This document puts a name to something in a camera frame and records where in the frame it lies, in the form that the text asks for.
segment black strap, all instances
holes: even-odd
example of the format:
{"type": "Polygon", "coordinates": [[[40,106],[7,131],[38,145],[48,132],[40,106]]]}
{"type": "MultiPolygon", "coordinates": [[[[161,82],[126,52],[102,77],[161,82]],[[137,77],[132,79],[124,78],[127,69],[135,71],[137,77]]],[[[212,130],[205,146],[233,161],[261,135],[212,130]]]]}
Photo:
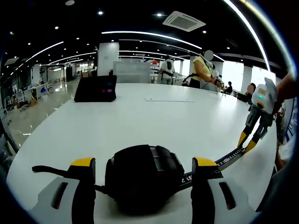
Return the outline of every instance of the black strap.
{"type": "Polygon", "coordinates": [[[56,169],[56,168],[47,167],[47,166],[34,166],[34,167],[32,167],[32,171],[35,173],[40,173],[40,172],[52,173],[52,174],[57,174],[59,176],[64,176],[67,173],[67,171],[65,171],[65,170],[56,169]]]}

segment robotic arm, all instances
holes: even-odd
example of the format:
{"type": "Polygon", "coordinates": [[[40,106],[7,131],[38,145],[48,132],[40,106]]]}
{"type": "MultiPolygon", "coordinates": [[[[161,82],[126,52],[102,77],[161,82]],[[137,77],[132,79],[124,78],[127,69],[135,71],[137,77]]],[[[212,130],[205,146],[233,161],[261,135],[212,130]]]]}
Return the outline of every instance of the robotic arm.
{"type": "Polygon", "coordinates": [[[272,125],[273,121],[273,108],[277,100],[277,89],[271,79],[265,78],[266,84],[260,84],[257,86],[255,92],[252,95],[252,106],[250,114],[246,120],[246,126],[241,133],[238,147],[242,147],[248,136],[251,134],[257,120],[260,118],[260,125],[257,131],[254,133],[251,141],[245,148],[245,152],[249,152],[253,149],[257,142],[264,137],[267,133],[268,127],[272,125]]]}

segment desk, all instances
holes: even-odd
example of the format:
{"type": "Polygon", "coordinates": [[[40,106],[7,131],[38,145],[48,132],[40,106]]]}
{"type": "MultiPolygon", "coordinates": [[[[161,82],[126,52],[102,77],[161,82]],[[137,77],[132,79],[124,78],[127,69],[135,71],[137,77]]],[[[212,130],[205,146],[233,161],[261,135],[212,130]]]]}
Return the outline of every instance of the desk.
{"type": "MultiPolygon", "coordinates": [[[[50,173],[34,174],[32,166],[67,170],[77,159],[95,157],[96,184],[103,185],[106,162],[114,153],[149,144],[176,153],[185,172],[189,172],[192,157],[215,161],[235,149],[249,113],[249,106],[237,98],[190,87],[117,84],[116,94],[112,103],[75,103],[71,99],[25,141],[7,176],[13,195],[25,209],[33,208],[38,193],[56,178],[50,173]],[[145,98],[193,102],[154,102],[145,98]]],[[[268,187],[275,154],[273,123],[253,150],[223,171],[248,193],[254,209],[268,187]]],[[[143,217],[119,213],[113,199],[97,192],[95,223],[191,223],[190,192],[190,188],[178,192],[160,212],[143,217]]]]}
{"type": "Polygon", "coordinates": [[[47,94],[49,94],[49,92],[48,92],[48,88],[47,88],[47,83],[44,83],[44,84],[41,84],[41,85],[33,86],[33,87],[31,87],[30,89],[25,90],[25,91],[24,91],[24,95],[25,95],[26,99],[27,99],[27,100],[30,100],[31,97],[32,97],[32,93],[31,93],[31,91],[32,91],[32,90],[36,90],[36,98],[37,98],[37,100],[38,100],[38,99],[41,97],[41,89],[42,89],[43,87],[45,88],[47,94]]]}

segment white shirt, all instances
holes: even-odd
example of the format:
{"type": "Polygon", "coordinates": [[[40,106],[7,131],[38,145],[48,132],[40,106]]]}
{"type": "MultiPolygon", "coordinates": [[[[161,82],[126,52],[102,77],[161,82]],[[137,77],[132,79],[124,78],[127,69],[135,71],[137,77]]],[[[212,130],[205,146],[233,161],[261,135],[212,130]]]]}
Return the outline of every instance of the white shirt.
{"type": "MultiPolygon", "coordinates": [[[[165,61],[162,63],[162,65],[161,65],[161,69],[163,69],[163,70],[165,70],[165,71],[167,71],[167,72],[170,72],[170,73],[172,73],[172,74],[175,73],[173,63],[172,63],[172,61],[171,61],[170,59],[167,59],[167,60],[165,60],[165,61]],[[167,68],[167,62],[171,62],[171,69],[170,69],[170,70],[167,68]]],[[[167,74],[163,74],[163,78],[171,78],[171,76],[169,76],[169,75],[167,75],[167,74]]]]}
{"type": "Polygon", "coordinates": [[[214,70],[212,71],[212,75],[213,75],[214,77],[219,77],[219,71],[218,71],[217,69],[214,69],[214,70]]]}

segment wall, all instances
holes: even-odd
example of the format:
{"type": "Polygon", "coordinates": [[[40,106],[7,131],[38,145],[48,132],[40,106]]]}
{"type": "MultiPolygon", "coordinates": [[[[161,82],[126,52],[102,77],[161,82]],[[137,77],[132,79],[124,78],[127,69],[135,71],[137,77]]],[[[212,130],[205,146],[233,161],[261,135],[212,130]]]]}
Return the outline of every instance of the wall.
{"type": "Polygon", "coordinates": [[[120,46],[117,42],[100,43],[98,51],[98,76],[107,76],[118,61],[120,46]]]}

